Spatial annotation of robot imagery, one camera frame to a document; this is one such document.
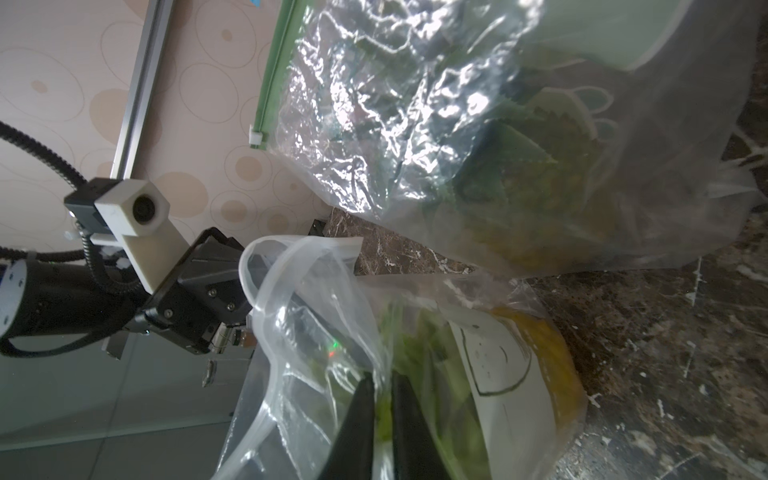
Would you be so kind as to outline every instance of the plastic bag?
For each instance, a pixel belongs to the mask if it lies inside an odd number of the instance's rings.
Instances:
[[[286,0],[254,129],[328,204],[455,260],[679,266],[762,200],[720,162],[759,7]]]
[[[265,366],[254,357],[214,478],[314,480],[366,372],[371,478],[394,478],[392,371],[411,382],[454,480],[545,478],[581,429],[586,397],[532,290],[487,275],[354,277],[361,243],[264,237],[243,252],[269,382],[253,419]],[[253,419],[244,434],[241,415]]]

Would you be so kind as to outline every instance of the leafy vegetable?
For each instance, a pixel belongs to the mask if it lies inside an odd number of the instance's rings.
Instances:
[[[403,318],[415,316],[415,332]],[[389,339],[393,369],[409,378],[445,467],[455,480],[490,480],[491,471],[472,388],[450,324],[439,313],[392,303],[379,330]],[[392,438],[391,405],[376,406],[377,441]]]

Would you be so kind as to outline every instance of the wall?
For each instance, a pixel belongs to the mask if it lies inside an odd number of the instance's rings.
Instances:
[[[0,2],[0,120],[86,178],[108,176],[147,2]],[[279,4],[176,1],[134,176],[170,200],[188,241],[212,226],[243,244],[306,234],[330,212],[280,162],[247,145]],[[79,248],[61,205],[68,192],[37,160],[0,144],[0,245]]]

